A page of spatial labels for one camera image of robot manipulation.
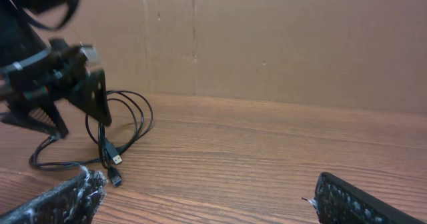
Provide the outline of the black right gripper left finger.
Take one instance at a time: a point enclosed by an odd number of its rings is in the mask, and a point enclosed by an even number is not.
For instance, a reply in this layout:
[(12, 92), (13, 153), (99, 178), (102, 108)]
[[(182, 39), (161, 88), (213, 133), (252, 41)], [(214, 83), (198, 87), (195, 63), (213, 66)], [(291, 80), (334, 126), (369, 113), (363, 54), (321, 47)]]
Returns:
[(91, 224), (106, 196), (107, 178), (82, 167), (72, 179), (1, 214), (1, 224)]

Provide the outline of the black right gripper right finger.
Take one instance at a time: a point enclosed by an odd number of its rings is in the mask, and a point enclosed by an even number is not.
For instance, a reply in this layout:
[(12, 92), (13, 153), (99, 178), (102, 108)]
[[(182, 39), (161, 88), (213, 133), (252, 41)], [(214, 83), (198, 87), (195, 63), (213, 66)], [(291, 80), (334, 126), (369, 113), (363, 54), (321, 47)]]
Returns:
[(308, 202), (322, 224), (424, 224), (329, 172), (320, 174)]

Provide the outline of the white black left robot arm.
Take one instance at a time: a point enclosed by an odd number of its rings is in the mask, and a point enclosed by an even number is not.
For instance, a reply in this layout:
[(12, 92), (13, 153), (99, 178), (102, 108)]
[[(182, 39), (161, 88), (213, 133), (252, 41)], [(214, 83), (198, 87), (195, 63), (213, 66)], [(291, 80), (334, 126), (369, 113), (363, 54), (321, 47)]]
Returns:
[(80, 0), (1, 0), (1, 100), (8, 112), (1, 122), (64, 138), (68, 129), (55, 102), (66, 99), (103, 125), (111, 125), (103, 69), (92, 45), (48, 44), (35, 28), (58, 31)]

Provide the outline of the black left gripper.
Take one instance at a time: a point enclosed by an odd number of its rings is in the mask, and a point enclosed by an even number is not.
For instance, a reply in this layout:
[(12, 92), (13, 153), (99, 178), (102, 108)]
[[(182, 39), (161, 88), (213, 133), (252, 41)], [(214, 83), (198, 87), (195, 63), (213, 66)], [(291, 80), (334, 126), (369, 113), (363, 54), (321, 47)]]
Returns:
[(87, 68), (100, 62), (97, 49), (84, 43), (68, 45), (64, 39), (50, 39), (49, 44), (37, 54), (1, 68), (1, 100), (9, 108), (1, 122), (63, 139), (69, 131), (55, 104), (28, 101), (50, 94), (51, 89), (65, 91), (74, 86), (66, 100), (110, 126), (105, 72), (100, 69), (87, 75)]

